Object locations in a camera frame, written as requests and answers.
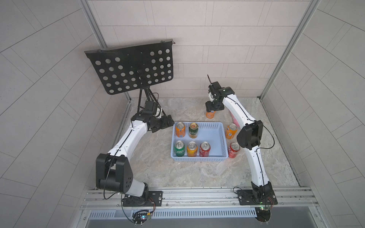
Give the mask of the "orange Fanta can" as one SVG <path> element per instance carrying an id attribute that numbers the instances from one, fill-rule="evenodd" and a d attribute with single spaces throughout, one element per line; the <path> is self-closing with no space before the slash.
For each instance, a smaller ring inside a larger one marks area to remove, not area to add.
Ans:
<path id="1" fill-rule="evenodd" d="M 238 130 L 238 128 L 237 128 L 236 124 L 234 124 L 234 123 L 229 124 L 226 129 L 226 132 L 225 132 L 225 137 L 229 140 L 233 139 L 237 133 L 237 130 Z"/>
<path id="2" fill-rule="evenodd" d="M 215 111 L 206 112 L 206 117 L 209 119 L 213 119 L 215 116 Z"/>

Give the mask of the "yellow-orange Schweppes can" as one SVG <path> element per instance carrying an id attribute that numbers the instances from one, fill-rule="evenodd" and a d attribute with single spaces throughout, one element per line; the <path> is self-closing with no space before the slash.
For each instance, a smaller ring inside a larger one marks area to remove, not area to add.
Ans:
<path id="1" fill-rule="evenodd" d="M 196 157 L 197 155 L 197 144 L 195 142 L 189 142 L 187 145 L 187 156 Z"/>

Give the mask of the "red cola can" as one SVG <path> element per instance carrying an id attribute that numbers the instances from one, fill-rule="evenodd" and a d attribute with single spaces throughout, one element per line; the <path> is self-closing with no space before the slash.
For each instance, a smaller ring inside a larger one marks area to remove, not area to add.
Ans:
<path id="1" fill-rule="evenodd" d="M 209 153 L 210 153 L 210 149 L 211 149 L 211 146 L 208 142 L 202 142 L 200 144 L 199 156 L 200 157 L 208 157 Z"/>
<path id="2" fill-rule="evenodd" d="M 231 142 L 228 146 L 229 158 L 235 158 L 240 151 L 240 145 L 237 142 Z"/>

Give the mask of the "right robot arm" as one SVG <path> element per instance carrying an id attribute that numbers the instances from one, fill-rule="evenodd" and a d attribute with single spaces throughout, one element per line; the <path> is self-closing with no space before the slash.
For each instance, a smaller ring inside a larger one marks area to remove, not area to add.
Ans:
<path id="1" fill-rule="evenodd" d="M 206 111 L 220 111 L 228 108 L 240 127 L 236 136 L 240 147 L 246 149 L 252 173 L 252 192 L 256 202 L 264 202 L 273 193 L 271 182 L 264 168 L 260 143 L 263 132 L 263 122 L 255 120 L 238 100 L 230 87 L 221 87 L 213 82 L 208 87 L 209 101 L 205 103 Z"/>

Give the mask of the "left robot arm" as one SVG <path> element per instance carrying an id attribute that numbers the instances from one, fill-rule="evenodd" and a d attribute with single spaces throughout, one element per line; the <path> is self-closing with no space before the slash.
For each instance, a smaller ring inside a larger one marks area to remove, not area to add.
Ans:
<path id="1" fill-rule="evenodd" d="M 155 117 L 151 114 L 135 114 L 119 142 L 108 153 L 99 154 L 97 157 L 96 187 L 100 190 L 144 197 L 148 191 L 147 184 L 134 178 L 129 159 L 149 130 L 154 133 L 174 124 L 170 115 Z"/>

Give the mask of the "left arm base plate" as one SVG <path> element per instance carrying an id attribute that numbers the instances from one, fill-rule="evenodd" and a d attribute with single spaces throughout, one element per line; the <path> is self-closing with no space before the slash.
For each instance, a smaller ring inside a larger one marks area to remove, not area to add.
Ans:
<path id="1" fill-rule="evenodd" d="M 124 207 L 160 207 L 162 205 L 163 191 L 149 191 L 141 197 L 126 195 L 122 198 Z"/>

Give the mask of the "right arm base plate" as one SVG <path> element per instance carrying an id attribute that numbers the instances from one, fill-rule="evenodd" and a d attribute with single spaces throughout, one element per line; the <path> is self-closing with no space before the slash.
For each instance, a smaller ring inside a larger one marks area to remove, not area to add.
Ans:
<path id="1" fill-rule="evenodd" d="M 234 190 L 237 194 L 240 205 L 256 205 L 271 207 L 278 204 L 273 190 L 258 192 L 254 190 Z"/>

